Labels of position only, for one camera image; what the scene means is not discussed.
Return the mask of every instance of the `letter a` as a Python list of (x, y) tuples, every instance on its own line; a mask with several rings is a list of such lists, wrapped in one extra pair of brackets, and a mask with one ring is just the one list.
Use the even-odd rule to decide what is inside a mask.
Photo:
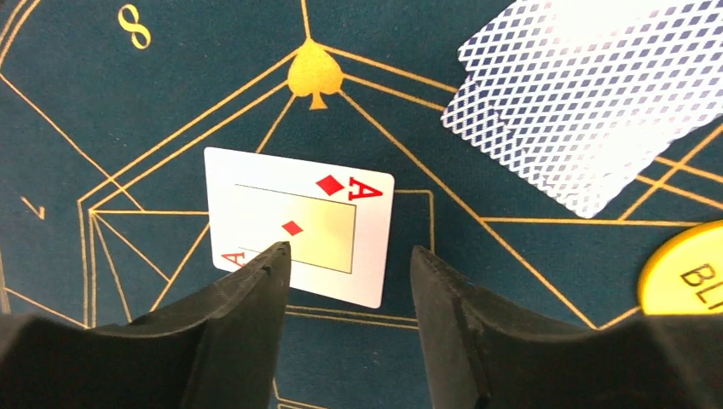
[(357, 192), (356, 194), (354, 194), (353, 192), (349, 192), (349, 201), (354, 199), (373, 198), (382, 195), (381, 191), (369, 185), (365, 185), (364, 183), (361, 183), (353, 177), (350, 177), (349, 186), (352, 187), (354, 185), (357, 185), (359, 187), (359, 192)]

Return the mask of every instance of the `deck of cards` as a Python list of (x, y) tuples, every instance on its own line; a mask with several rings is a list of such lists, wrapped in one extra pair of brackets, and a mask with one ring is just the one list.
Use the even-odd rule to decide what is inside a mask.
[(217, 268), (236, 271), (288, 241), (292, 288), (380, 306), (392, 175), (213, 147), (205, 173)]
[(517, 0), (442, 123), (581, 217), (723, 110), (723, 2)]

